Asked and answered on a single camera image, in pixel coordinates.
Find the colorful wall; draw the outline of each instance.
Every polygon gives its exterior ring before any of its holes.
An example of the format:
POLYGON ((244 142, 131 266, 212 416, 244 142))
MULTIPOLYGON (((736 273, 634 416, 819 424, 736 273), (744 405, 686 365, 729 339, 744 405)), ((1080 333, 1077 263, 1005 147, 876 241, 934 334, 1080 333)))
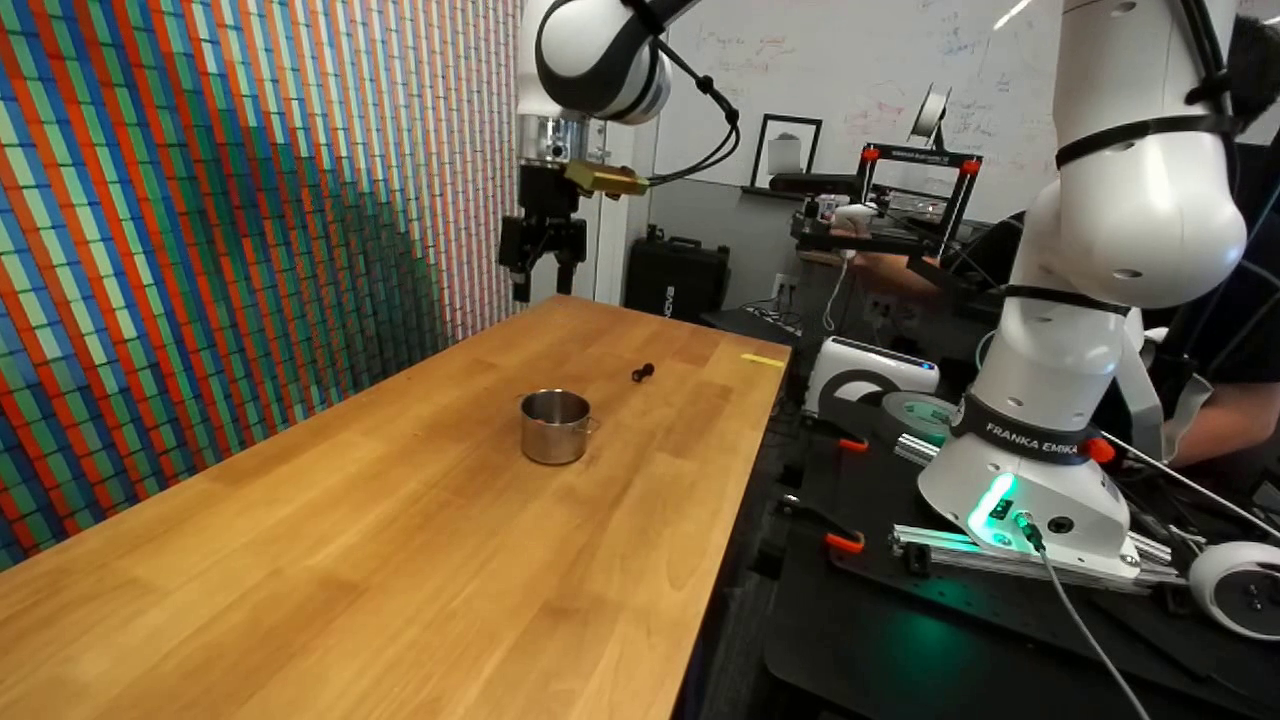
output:
POLYGON ((0 0, 0 569, 501 318, 518 0, 0 0))

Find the desk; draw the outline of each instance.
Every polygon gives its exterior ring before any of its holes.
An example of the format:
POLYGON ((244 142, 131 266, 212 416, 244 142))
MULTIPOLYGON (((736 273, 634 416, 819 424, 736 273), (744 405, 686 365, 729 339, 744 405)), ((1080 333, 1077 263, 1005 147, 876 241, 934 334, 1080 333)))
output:
MULTIPOLYGON (((917 492, 890 459, 894 426, 870 416, 858 424, 870 437, 862 456, 839 451, 828 437, 798 446, 798 495, 862 527, 867 555, 855 571, 835 571, 814 527, 793 527, 764 620, 764 670, 814 709, 870 720, 1130 715, 1053 589, 957 569, 931 574, 899 569, 889 550, 889 525, 917 492)), ((1080 589, 1073 597, 1150 715, 1280 711, 1274 648, 1236 640, 1201 613, 1086 600, 1080 589)))
POLYGON ((668 715, 782 365, 518 310, 3 571, 0 715, 668 715), (538 382, 597 405, 558 471, 538 382))

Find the wooden tabletop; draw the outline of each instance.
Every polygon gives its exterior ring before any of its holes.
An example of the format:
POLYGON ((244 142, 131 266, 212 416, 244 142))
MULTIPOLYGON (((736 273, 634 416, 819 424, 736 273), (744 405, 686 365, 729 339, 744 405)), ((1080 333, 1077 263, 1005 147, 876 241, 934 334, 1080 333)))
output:
POLYGON ((782 359, 526 308, 3 571, 0 715, 668 715, 782 359), (538 382, 572 469, 518 456, 538 382))

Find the stainless steel cup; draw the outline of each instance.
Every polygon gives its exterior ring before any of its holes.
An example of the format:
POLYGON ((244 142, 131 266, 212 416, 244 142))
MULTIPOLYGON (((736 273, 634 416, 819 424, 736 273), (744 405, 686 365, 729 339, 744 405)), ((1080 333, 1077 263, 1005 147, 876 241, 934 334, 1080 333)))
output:
POLYGON ((532 464, 564 469, 589 451, 590 405, 569 386, 526 393, 518 405, 518 446, 532 464))

